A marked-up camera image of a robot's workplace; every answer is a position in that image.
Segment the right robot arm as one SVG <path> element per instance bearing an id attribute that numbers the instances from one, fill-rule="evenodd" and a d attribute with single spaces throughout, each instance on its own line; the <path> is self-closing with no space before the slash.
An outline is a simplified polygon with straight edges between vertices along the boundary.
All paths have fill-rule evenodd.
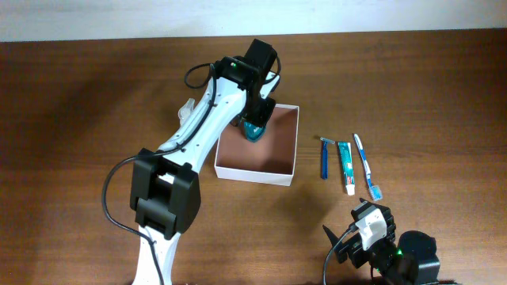
<path id="1" fill-rule="evenodd" d="M 335 255 L 342 264 L 350 260 L 354 268 L 370 265 L 387 284 L 438 284 L 440 260 L 436 255 L 436 239 L 421 231 L 395 234 L 395 218 L 389 207 L 360 199 L 351 210 L 353 222 L 341 236 L 328 227 L 324 231 L 331 243 L 322 274 Z"/>

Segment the dark blue pump soap bottle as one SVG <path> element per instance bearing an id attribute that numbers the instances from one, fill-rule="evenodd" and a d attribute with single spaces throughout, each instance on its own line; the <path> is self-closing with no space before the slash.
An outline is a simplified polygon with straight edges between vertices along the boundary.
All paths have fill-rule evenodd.
<path id="1" fill-rule="evenodd" d="M 185 121 L 192 115 L 195 106 L 195 100 L 189 98 L 184 105 L 178 110 L 178 118 L 180 125 L 182 126 Z"/>

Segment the teal mouthwash bottle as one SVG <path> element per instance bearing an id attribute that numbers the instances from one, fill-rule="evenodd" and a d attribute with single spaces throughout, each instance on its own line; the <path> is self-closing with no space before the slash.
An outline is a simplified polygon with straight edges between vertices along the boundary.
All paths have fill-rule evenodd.
<path id="1" fill-rule="evenodd" d="M 244 136 L 249 142 L 255 143 L 259 141 L 265 133 L 265 127 L 258 127 L 249 122 L 243 122 Z"/>

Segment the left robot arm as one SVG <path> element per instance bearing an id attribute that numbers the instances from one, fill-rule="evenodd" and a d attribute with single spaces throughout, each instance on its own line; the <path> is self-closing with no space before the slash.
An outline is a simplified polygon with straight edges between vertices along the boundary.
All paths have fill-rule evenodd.
<path id="1" fill-rule="evenodd" d="M 142 149 L 132 173 L 130 208 L 139 226 L 136 284 L 169 284 L 180 236 L 200 208 L 199 172 L 227 125 L 238 120 L 251 142 L 266 129 L 280 74 L 276 50 L 255 39 L 243 56 L 210 64 L 206 91 L 177 132 L 156 151 Z"/>

